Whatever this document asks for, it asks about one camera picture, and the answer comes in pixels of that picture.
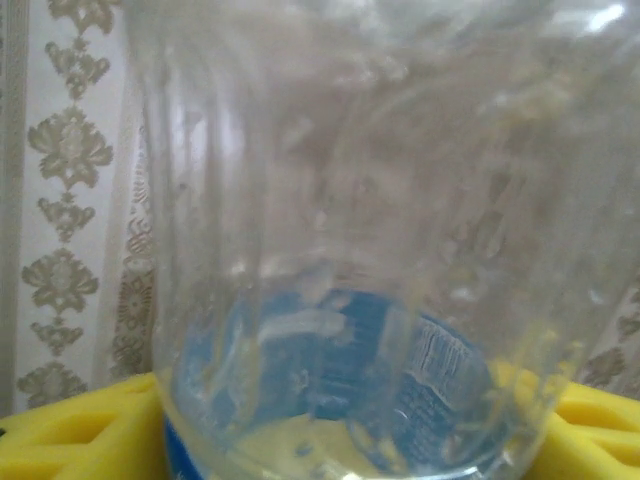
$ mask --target beige wallpaper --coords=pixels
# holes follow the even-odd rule
[[[150,367],[147,156],[122,24],[119,0],[0,0],[0,415]],[[579,378],[640,399],[640,281]]]

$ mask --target blue label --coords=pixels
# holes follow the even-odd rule
[[[199,379],[213,355],[212,335],[199,331],[188,336],[176,368],[173,395],[178,409],[202,434],[216,437],[219,445],[233,445],[237,433],[230,432],[239,417],[250,419],[242,434],[273,421],[310,414],[345,420],[347,425],[357,423],[372,438],[391,428],[396,448],[410,470],[419,474],[427,465],[450,469],[452,438],[464,439],[488,415],[490,405],[477,402],[492,386],[482,355],[428,316],[416,322],[410,350],[402,357],[402,376],[392,381],[390,365],[398,355],[395,347],[401,345],[395,336],[403,322],[394,316],[407,313],[391,300],[334,290],[320,304],[309,307],[299,295],[285,293],[269,298],[262,312],[260,400],[250,417],[243,410],[249,386],[243,382],[247,375],[242,361],[223,362],[215,382],[220,389],[210,396],[210,402],[202,401]],[[233,353],[239,348],[245,314],[239,302],[228,322],[225,358],[239,357]],[[461,433],[456,430],[460,425],[466,426]],[[479,456],[490,462],[506,433],[504,424],[483,437],[476,431],[473,439],[464,442],[469,448],[456,453],[454,463]],[[166,435],[174,478],[206,477],[208,472],[200,469],[202,475],[198,473],[198,462],[168,423]],[[354,444],[361,447],[355,438]],[[380,470],[387,469],[379,452],[362,451]]]

